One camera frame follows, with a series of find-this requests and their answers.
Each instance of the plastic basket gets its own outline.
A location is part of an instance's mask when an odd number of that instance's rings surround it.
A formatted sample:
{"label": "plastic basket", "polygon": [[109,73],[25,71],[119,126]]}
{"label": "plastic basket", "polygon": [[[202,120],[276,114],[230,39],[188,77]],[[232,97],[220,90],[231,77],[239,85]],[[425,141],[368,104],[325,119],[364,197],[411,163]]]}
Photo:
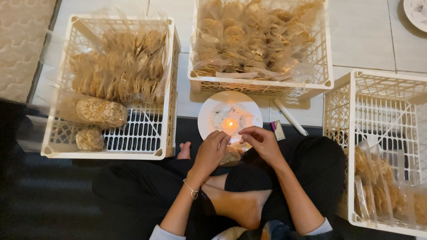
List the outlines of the plastic basket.
{"label": "plastic basket", "polygon": [[[128,17],[128,24],[136,26],[136,18]],[[171,65],[168,68],[168,82],[165,86],[164,104],[150,105],[141,103],[131,105],[129,108],[128,122],[116,129],[104,131],[106,150],[103,152],[79,151],[75,135],[81,126],[70,122],[58,121],[55,108],[56,102],[50,109],[50,115],[43,139],[41,155],[49,158],[97,158],[97,159],[141,159],[161,160],[175,155],[175,126],[176,126],[176,99],[178,60],[181,51],[178,34],[173,18],[168,18],[168,48],[167,61]],[[119,17],[108,19],[92,18],[90,15],[71,15],[67,26],[66,39],[61,62],[67,61],[68,56],[77,53],[75,46],[85,49],[90,42],[99,41],[101,29],[99,24],[124,25]],[[71,84],[71,72],[69,64],[61,64],[58,81],[62,85]],[[59,91],[54,92],[53,99],[60,100]]]}
{"label": "plastic basket", "polygon": [[427,78],[368,70],[352,70],[325,92],[323,135],[348,151],[347,179],[338,215],[351,224],[427,237],[427,228],[410,229],[378,219],[363,222],[354,211],[354,145],[368,139],[383,152],[405,150],[405,175],[412,184],[426,182]]}
{"label": "plastic basket", "polygon": [[[312,2],[312,0],[283,0],[281,4],[283,7],[289,8],[309,2]],[[325,8],[327,8],[327,5],[328,1],[326,0],[324,4]],[[196,0],[194,4],[192,38],[196,37],[197,6],[198,2]],[[187,76],[190,80],[191,92],[194,94],[201,94],[203,92],[231,90],[256,96],[262,95],[268,98],[279,97],[288,102],[299,102],[309,100],[328,89],[332,89],[332,53],[329,26],[326,17],[323,18],[321,22],[317,23],[315,28],[320,29],[320,31],[315,36],[316,42],[308,49],[308,58],[310,63],[316,65],[316,75],[306,80],[305,83],[198,76],[193,71],[191,59],[194,57],[194,53],[193,46],[190,46],[190,61],[188,61]]]}

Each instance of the foot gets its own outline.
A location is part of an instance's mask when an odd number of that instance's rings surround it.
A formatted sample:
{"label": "foot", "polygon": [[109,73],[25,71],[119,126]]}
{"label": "foot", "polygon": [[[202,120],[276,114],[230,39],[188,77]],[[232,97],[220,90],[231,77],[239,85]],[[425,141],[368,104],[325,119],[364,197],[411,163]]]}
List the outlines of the foot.
{"label": "foot", "polygon": [[181,152],[178,153],[176,159],[190,159],[190,145],[191,142],[182,143],[179,145]]}
{"label": "foot", "polygon": [[234,216],[234,220],[243,228],[248,230],[257,229],[261,222],[261,212],[271,190],[249,191],[239,194],[240,208],[239,214]]}

